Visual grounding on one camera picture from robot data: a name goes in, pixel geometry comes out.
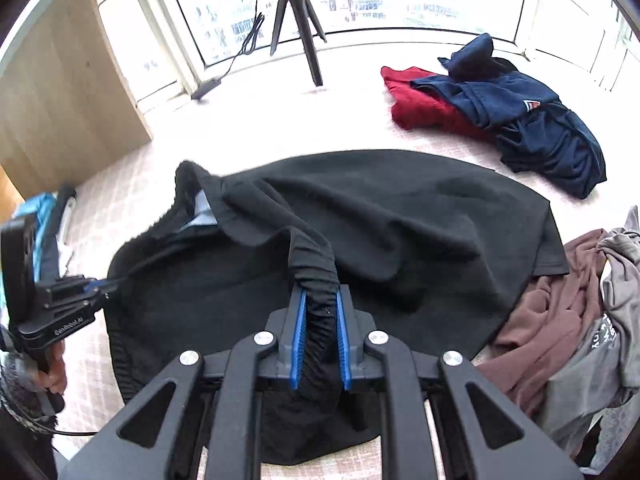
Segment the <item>left hand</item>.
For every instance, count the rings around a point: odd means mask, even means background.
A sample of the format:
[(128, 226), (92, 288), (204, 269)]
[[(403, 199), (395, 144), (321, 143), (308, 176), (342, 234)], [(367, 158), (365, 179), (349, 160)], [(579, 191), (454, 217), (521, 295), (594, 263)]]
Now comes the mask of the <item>left hand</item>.
[(58, 341), (48, 349), (46, 361), (48, 370), (40, 370), (37, 363), (26, 353), (21, 353), (23, 362), (21, 384), (29, 391), (48, 390), (50, 393), (63, 394), (67, 387), (64, 362), (65, 342)]

